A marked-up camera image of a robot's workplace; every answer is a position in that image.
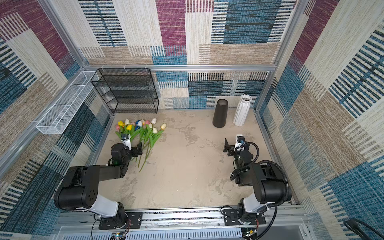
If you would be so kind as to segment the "pink tulip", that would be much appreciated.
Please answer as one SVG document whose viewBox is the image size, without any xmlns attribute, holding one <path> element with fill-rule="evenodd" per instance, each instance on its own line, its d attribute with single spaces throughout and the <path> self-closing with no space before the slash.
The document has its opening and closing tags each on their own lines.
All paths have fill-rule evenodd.
<svg viewBox="0 0 384 240">
<path fill-rule="evenodd" d="M 116 135 L 121 139 L 121 128 L 120 128 L 119 125 L 116 126 L 116 130 L 117 130 L 117 131 L 115 132 Z"/>
<path fill-rule="evenodd" d="M 149 120 L 141 120 L 141 123 L 142 123 L 142 126 L 141 126 L 141 131 L 140 131 L 139 135 L 140 135 L 140 142 L 142 144 L 142 153 L 144 153 L 144 148 L 145 148 L 145 144 L 146 144 L 147 128 L 151 122 Z"/>
</svg>

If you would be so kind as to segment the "black tapered vase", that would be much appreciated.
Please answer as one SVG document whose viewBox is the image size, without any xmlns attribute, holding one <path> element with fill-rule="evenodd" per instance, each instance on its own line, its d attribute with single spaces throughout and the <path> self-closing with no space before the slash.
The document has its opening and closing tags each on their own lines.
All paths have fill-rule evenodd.
<svg viewBox="0 0 384 240">
<path fill-rule="evenodd" d="M 215 108 L 213 125 L 216 128 L 223 128 L 226 125 L 229 103 L 225 99 L 219 99 Z"/>
</svg>

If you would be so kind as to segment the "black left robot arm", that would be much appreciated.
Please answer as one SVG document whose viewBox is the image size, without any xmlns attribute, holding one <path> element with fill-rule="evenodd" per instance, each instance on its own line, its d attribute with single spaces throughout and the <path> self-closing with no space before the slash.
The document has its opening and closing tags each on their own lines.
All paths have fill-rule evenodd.
<svg viewBox="0 0 384 240">
<path fill-rule="evenodd" d="M 143 213 L 127 213 L 121 202 L 99 194 L 99 182 L 124 178 L 132 158 L 142 154 L 142 143 L 131 148 L 120 143 L 112 146 L 112 158 L 107 165 L 70 167 L 56 189 L 56 207 L 99 216 L 99 230 L 139 229 Z"/>
</svg>

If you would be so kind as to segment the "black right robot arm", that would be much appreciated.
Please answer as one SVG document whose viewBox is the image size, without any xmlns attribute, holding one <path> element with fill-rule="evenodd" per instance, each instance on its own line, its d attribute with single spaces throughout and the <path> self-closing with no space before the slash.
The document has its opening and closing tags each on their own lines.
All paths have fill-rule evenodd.
<svg viewBox="0 0 384 240">
<path fill-rule="evenodd" d="M 265 224 L 264 213 L 269 209 L 291 200 L 292 192 L 286 172 L 277 163 L 269 160 L 259 161 L 260 149 L 257 144 L 248 142 L 237 135 L 234 145 L 224 143 L 224 153 L 233 157 L 234 170 L 230 180 L 240 187 L 252 187 L 253 192 L 242 198 L 233 211 L 222 208 L 226 225 Z"/>
</svg>

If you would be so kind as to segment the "white ribbed vase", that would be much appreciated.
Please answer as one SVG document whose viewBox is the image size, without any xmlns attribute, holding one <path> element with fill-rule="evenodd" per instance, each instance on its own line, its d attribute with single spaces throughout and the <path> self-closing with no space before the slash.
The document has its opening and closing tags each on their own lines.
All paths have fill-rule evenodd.
<svg viewBox="0 0 384 240">
<path fill-rule="evenodd" d="M 241 127 L 245 123 L 251 107 L 251 101 L 252 97 L 250 95 L 241 95 L 233 120 L 235 126 Z"/>
</svg>

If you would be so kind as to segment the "pink tulip on table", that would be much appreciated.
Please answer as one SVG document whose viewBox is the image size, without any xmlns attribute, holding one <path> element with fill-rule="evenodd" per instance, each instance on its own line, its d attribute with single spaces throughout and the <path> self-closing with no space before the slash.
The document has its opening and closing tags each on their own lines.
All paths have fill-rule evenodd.
<svg viewBox="0 0 384 240">
<path fill-rule="evenodd" d="M 145 148 L 145 144 L 146 144 L 147 128 L 151 122 L 149 120 L 141 120 L 141 123 L 142 123 L 142 126 L 141 126 L 141 131 L 140 131 L 139 135 L 140 135 L 140 142 L 142 144 L 142 153 L 144 153 L 144 148 Z"/>
</svg>

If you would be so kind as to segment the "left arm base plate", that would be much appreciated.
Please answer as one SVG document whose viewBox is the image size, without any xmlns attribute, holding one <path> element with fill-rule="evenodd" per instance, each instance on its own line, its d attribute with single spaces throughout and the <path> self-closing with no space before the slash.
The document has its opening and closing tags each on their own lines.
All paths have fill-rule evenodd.
<svg viewBox="0 0 384 240">
<path fill-rule="evenodd" d="M 128 212 L 122 217 L 101 218 L 99 230 L 139 229 L 143 212 Z"/>
</svg>

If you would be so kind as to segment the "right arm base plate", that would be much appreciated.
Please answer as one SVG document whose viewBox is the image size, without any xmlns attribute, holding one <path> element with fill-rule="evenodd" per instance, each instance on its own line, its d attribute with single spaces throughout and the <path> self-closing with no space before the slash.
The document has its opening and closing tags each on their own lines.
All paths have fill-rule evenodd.
<svg viewBox="0 0 384 240">
<path fill-rule="evenodd" d="M 221 213 L 224 216 L 226 226 L 266 224 L 266 219 L 261 214 L 243 213 L 240 210 L 231 208 L 224 208 Z"/>
</svg>

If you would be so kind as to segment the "white mesh wall basket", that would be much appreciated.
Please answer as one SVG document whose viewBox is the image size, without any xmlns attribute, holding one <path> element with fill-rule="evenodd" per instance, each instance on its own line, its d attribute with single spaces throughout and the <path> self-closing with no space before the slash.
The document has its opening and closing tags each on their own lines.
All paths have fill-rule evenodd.
<svg viewBox="0 0 384 240">
<path fill-rule="evenodd" d="M 79 73 L 37 123 L 36 129 L 44 135 L 61 135 L 91 92 L 94 75 L 92 71 Z"/>
</svg>

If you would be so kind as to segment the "aluminium front rail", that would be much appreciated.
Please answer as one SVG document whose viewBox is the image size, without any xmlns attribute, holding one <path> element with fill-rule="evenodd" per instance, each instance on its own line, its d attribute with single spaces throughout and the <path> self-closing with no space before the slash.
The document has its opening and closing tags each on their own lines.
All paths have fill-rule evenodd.
<svg viewBox="0 0 384 240">
<path fill-rule="evenodd" d="M 139 209 L 141 212 L 141 230 L 158 230 L 170 228 L 223 227 L 225 216 L 219 207 L 211 208 L 170 208 Z M 54 226 L 53 233 L 65 230 L 89 231 L 94 223 L 94 215 L 88 212 L 62 213 Z M 308 225 L 309 218 L 301 205 L 284 204 L 278 208 L 274 226 Z"/>
</svg>

